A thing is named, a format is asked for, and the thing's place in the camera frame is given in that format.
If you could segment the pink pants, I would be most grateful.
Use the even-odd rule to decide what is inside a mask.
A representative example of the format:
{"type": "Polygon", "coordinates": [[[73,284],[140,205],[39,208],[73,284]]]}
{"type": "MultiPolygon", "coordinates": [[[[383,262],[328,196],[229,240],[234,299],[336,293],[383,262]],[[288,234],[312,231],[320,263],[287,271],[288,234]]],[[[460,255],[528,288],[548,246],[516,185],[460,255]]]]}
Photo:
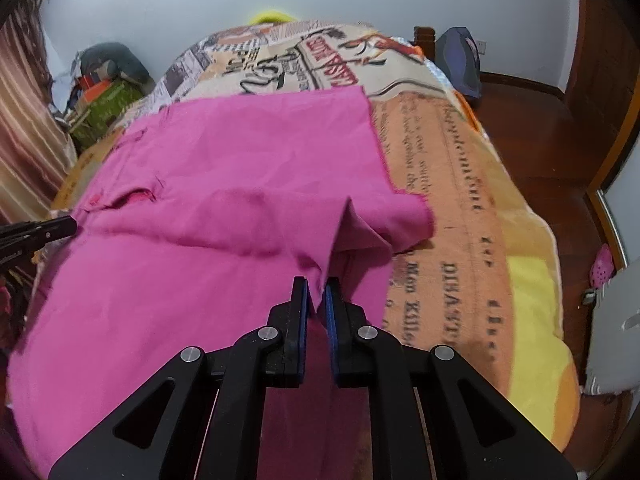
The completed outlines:
{"type": "Polygon", "coordinates": [[[428,240],[390,183],[360,87],[179,102],[134,122],[44,268],[9,390],[32,466],[53,464],[182,349],[233,344],[306,278],[383,317],[392,258],[428,240]]]}

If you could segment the striped brown curtain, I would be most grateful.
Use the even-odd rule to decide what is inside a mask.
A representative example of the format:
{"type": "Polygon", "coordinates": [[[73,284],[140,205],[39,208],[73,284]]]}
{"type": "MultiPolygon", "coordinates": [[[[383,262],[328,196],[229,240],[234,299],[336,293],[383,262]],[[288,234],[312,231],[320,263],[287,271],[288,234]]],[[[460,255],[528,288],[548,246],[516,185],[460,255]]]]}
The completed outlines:
{"type": "Polygon", "coordinates": [[[38,220],[77,162],[55,121],[38,0],[17,0],[1,26],[1,222],[38,220]]]}

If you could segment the newspaper print bed blanket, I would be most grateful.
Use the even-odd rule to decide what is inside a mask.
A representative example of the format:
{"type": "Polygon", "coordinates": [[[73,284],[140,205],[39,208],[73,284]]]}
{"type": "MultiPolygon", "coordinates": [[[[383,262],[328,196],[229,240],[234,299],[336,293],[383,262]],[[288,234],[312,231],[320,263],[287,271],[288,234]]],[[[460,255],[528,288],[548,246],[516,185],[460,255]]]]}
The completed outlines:
{"type": "Polygon", "coordinates": [[[512,182],[451,74],[434,30],[412,41],[369,25],[267,15],[201,40],[153,92],[116,118],[70,170],[53,206],[79,200],[133,120],[180,100],[360,84],[393,184],[423,195],[435,215],[430,244],[394,260],[386,321],[406,344],[458,349],[557,448],[579,413],[564,344],[556,241],[512,182]]]}

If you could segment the green patterned storage box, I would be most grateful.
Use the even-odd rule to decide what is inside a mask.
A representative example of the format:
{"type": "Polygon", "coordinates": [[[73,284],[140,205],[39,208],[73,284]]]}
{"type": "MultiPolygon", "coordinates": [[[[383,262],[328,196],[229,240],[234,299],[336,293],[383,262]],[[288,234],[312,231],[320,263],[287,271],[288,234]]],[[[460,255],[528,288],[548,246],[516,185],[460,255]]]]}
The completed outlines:
{"type": "Polygon", "coordinates": [[[81,152],[101,140],[126,109],[143,96],[137,86],[126,80],[111,82],[111,87],[90,104],[80,97],[70,115],[70,136],[81,152]]]}

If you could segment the orange box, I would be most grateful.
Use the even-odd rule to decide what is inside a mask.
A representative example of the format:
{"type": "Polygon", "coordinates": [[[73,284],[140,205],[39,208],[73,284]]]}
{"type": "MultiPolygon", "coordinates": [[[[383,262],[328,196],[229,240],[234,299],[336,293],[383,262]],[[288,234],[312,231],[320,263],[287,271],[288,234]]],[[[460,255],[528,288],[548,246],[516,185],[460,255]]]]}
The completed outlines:
{"type": "Polygon", "coordinates": [[[104,93],[108,88],[110,88],[112,82],[110,80],[102,80],[98,84],[90,87],[85,90],[81,96],[81,99],[86,103],[90,104],[95,101],[102,93],[104,93]]]}

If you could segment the white plastic object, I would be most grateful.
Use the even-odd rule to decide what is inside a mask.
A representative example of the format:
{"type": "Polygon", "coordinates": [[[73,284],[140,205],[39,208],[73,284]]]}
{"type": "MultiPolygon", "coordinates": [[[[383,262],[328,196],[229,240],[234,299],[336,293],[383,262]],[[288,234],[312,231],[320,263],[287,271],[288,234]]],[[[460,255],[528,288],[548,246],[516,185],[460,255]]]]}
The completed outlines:
{"type": "Polygon", "coordinates": [[[639,260],[597,289],[592,310],[585,394],[639,387],[639,260]]]}

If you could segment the pink croc shoe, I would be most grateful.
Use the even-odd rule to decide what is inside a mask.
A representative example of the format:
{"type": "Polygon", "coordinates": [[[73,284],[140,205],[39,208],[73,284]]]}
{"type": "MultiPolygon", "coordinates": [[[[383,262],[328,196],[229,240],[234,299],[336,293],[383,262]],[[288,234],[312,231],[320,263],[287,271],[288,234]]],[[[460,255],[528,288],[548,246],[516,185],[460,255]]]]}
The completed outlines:
{"type": "Polygon", "coordinates": [[[603,244],[594,258],[589,271],[589,281],[593,288],[602,287],[615,272],[615,266],[611,249],[608,244],[603,244]]]}

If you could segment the yellow curved headboard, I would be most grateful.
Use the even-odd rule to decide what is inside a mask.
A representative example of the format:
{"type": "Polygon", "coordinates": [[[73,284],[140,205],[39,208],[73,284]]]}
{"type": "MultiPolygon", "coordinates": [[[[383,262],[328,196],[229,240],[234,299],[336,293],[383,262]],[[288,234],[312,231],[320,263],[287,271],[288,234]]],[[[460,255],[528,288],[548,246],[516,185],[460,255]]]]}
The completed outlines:
{"type": "Polygon", "coordinates": [[[297,18],[294,16],[278,11],[278,10],[265,10],[255,14],[250,19],[251,25],[263,25],[263,24],[286,24],[296,22],[297,18]]]}

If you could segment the dark blue backpack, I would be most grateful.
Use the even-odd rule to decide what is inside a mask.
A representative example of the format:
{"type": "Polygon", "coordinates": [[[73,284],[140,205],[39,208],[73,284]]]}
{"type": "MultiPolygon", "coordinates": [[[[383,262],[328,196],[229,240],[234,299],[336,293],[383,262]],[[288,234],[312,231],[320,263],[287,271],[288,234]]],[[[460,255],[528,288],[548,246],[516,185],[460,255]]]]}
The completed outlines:
{"type": "Polygon", "coordinates": [[[471,103],[482,97],[480,52],[469,29],[450,27],[435,42],[435,64],[471,103]]]}

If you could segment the brown wooden door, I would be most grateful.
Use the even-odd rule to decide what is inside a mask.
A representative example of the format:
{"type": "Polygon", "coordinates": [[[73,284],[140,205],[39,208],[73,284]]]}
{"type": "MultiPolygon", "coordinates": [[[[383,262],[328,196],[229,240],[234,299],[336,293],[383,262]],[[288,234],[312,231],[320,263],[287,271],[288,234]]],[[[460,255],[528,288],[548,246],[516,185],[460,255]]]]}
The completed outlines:
{"type": "Polygon", "coordinates": [[[566,104],[576,122],[612,136],[634,95],[639,49],[611,0],[578,0],[578,10],[566,104]]]}

